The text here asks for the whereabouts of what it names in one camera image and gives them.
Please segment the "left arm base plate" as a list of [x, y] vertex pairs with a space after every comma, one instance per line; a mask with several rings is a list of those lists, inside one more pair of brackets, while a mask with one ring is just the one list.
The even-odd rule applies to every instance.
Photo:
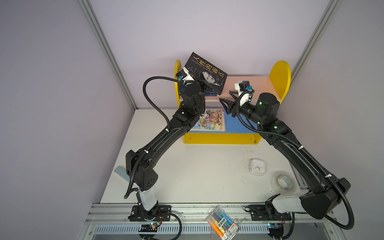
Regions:
[[128, 220], [130, 222], [169, 222], [171, 211], [171, 205], [156, 205], [150, 211], [146, 211], [141, 205], [135, 205]]

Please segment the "light blue thin book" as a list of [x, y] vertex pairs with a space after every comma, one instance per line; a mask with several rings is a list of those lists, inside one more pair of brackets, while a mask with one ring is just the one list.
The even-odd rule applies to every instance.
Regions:
[[225, 132], [224, 109], [206, 109], [198, 122], [191, 128], [191, 131]]

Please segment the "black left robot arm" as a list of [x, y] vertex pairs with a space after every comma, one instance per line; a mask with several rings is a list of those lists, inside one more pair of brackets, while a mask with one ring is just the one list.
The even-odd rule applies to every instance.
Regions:
[[[173, 115], [168, 119], [165, 113], [157, 107], [147, 94], [147, 85], [153, 80], [167, 80], [186, 85], [183, 101]], [[130, 150], [126, 154], [126, 171], [130, 177], [129, 186], [124, 196], [129, 197], [132, 190], [137, 189], [138, 201], [141, 207], [147, 211], [153, 211], [158, 201], [152, 189], [158, 179], [154, 171], [158, 160], [180, 137], [185, 135], [197, 123], [205, 111], [205, 92], [210, 90], [209, 83], [203, 76], [194, 80], [175, 80], [168, 77], [151, 77], [143, 84], [143, 94], [147, 101], [164, 117], [166, 127], [147, 145], [134, 152]]]

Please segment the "dark blue bottom book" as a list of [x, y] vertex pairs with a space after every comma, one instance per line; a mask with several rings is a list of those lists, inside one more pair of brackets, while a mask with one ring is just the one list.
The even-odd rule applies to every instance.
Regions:
[[182, 95], [185, 93], [187, 86], [183, 84], [179, 84], [179, 96], [182, 97]]

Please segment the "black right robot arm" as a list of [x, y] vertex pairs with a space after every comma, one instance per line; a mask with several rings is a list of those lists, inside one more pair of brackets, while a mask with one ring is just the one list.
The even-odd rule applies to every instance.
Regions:
[[[293, 195], [291, 201], [288, 196], [274, 197], [272, 205], [275, 210], [307, 213], [318, 220], [326, 218], [341, 229], [352, 229], [355, 218], [346, 197], [351, 187], [348, 180], [338, 179], [322, 166], [298, 141], [292, 130], [277, 118], [280, 102], [275, 95], [262, 93], [256, 104], [253, 105], [248, 101], [242, 104], [241, 100], [250, 95], [249, 91], [245, 91], [238, 97], [234, 97], [232, 101], [221, 98], [220, 103], [227, 114], [238, 118], [244, 127], [258, 133], [269, 145], [286, 157], [308, 186], [306, 193]], [[344, 203], [348, 214], [348, 223], [345, 225], [328, 216], [328, 213], [340, 202]]]

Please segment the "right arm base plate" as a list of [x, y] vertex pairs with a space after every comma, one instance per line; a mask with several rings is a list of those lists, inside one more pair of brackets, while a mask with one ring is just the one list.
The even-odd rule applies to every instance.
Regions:
[[290, 213], [279, 213], [272, 204], [278, 195], [273, 195], [268, 198], [264, 204], [248, 205], [244, 209], [251, 215], [253, 221], [291, 221], [292, 216]]

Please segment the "black book gold lettering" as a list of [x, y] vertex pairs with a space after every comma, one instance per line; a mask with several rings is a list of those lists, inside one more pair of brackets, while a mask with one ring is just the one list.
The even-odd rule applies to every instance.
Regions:
[[195, 79], [202, 77], [216, 94], [222, 94], [228, 77], [228, 74], [223, 70], [219, 69], [195, 52], [192, 52], [185, 64], [185, 68]]

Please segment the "pack of coloured markers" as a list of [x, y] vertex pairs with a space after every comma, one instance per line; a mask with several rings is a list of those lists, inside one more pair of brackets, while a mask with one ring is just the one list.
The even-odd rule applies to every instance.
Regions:
[[239, 232], [238, 225], [217, 205], [206, 217], [206, 222], [221, 240], [232, 240]]

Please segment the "yellow shelf pink blue boards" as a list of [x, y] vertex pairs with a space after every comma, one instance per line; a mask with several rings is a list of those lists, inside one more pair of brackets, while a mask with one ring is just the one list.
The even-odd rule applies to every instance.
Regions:
[[[217, 96], [206, 97], [206, 108], [222, 108], [219, 98], [233, 100], [229, 92], [235, 89], [235, 83], [249, 81], [255, 95], [252, 104], [256, 104], [261, 93], [271, 93], [282, 102], [288, 93], [291, 84], [291, 69], [287, 62], [278, 61], [273, 66], [269, 76], [229, 76], [227, 77], [223, 93]], [[189, 131], [183, 136], [185, 144], [202, 145], [254, 145], [262, 139], [260, 135], [248, 131], [237, 118], [229, 115], [225, 117], [225, 131]]]

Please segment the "white tape roll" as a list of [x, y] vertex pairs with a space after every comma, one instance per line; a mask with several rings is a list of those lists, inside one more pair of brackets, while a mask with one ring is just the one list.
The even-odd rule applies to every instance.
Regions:
[[286, 172], [275, 172], [270, 184], [276, 194], [292, 194], [297, 189], [294, 179]]

